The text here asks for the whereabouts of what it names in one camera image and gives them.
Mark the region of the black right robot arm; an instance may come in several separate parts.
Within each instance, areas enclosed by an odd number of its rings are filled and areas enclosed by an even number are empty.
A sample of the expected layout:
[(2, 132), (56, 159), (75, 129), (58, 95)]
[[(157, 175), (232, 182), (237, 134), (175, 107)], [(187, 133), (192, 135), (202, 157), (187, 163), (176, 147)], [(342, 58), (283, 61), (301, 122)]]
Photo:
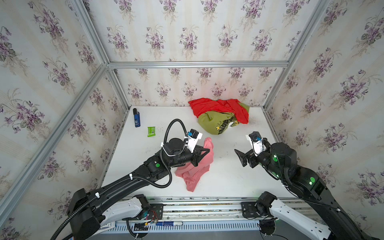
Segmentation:
[(343, 210), (321, 177), (299, 166), (297, 152), (287, 144), (269, 144), (266, 139), (251, 142), (247, 153), (235, 150), (242, 166), (261, 166), (294, 196), (306, 202), (324, 221), (320, 224), (293, 210), (275, 195), (265, 191), (256, 202), (242, 203), (244, 218), (262, 218), (268, 225), (272, 218), (282, 220), (312, 240), (371, 240)]

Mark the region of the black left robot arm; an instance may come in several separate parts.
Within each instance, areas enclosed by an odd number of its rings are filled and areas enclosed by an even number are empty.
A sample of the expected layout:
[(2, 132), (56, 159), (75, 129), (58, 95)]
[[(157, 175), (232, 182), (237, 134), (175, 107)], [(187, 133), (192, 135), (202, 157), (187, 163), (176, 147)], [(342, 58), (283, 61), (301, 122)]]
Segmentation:
[(192, 163), (196, 167), (210, 151), (196, 146), (193, 152), (185, 149), (178, 155), (169, 157), (161, 149), (136, 170), (105, 187), (90, 192), (85, 189), (76, 191), (67, 211), (74, 239), (85, 240), (95, 234), (102, 221), (107, 219), (107, 209), (127, 195), (148, 185), (160, 189), (168, 187), (170, 183), (159, 185), (156, 181), (170, 176), (171, 182), (171, 168), (181, 167), (186, 163)]

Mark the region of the pink cloth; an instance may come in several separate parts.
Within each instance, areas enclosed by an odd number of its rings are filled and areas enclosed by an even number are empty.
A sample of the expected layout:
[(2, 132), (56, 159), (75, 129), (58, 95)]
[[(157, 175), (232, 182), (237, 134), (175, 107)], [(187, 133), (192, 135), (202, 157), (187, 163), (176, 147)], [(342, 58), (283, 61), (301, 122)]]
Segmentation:
[(183, 178), (189, 192), (195, 191), (201, 177), (210, 170), (210, 165), (214, 162), (214, 144), (211, 138), (205, 138), (204, 148), (209, 149), (210, 152), (203, 157), (197, 167), (187, 163), (185, 166), (178, 167), (175, 172), (177, 177)]

